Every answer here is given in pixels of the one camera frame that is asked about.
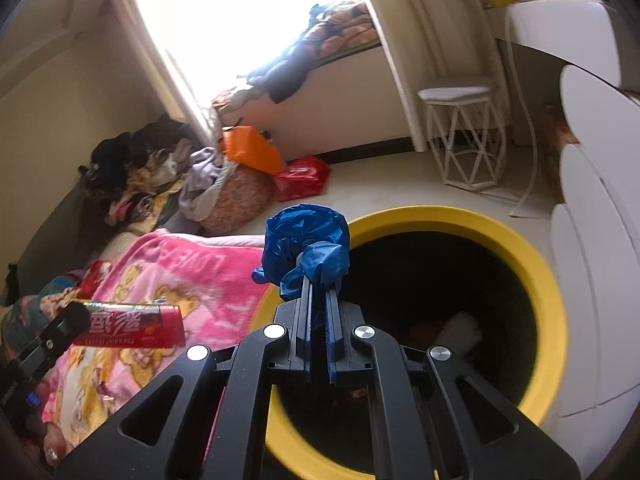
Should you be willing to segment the person's left hand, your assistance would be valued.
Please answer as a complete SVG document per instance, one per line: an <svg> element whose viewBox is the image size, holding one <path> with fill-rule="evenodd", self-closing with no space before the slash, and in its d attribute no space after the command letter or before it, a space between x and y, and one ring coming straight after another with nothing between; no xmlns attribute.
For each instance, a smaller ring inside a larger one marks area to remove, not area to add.
<svg viewBox="0 0 640 480"><path fill-rule="evenodd" d="M67 442L61 429L51 422L50 416L46 414L46 405L50 396L49 384L47 382L40 382L36 393L41 402L40 416L44 423L44 429L46 430L42 445L44 458L48 465L56 467L67 454Z"/></svg>

